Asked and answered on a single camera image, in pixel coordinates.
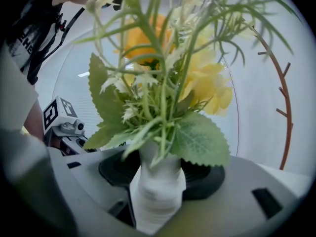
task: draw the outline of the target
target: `yellow flower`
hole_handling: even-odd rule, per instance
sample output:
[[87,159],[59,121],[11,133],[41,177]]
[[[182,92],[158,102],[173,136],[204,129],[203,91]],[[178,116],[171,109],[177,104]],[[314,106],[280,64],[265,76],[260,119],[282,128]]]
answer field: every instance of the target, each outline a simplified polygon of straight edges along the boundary
[[204,110],[212,115],[226,109],[233,98],[232,88],[225,86],[227,80],[219,74],[224,66],[213,63],[215,55],[214,50],[205,48],[192,56],[180,97],[181,101],[193,90],[194,97],[190,106],[209,101]]
[[[162,29],[162,25],[165,21],[166,17],[164,15],[158,14],[157,16],[157,21],[156,21],[156,27],[155,27],[155,33],[156,36],[159,37]],[[128,20],[128,23],[133,23],[133,19]],[[153,24],[153,17],[150,18],[149,23],[152,25]],[[165,36],[162,42],[162,47],[164,48],[171,36],[171,30],[166,30]],[[150,44],[151,42],[149,39],[146,37],[146,35],[143,33],[143,31],[137,27],[133,28],[129,31],[127,31],[127,42],[124,47],[124,51],[129,50],[130,48],[140,45],[140,44]],[[155,50],[153,48],[139,48],[134,51],[131,51],[126,55],[127,59],[132,59],[135,56],[142,55],[142,54],[150,54],[150,53],[155,53]],[[148,58],[148,59],[143,59],[138,61],[139,64],[146,64],[146,63],[152,63],[154,61],[153,58]]]

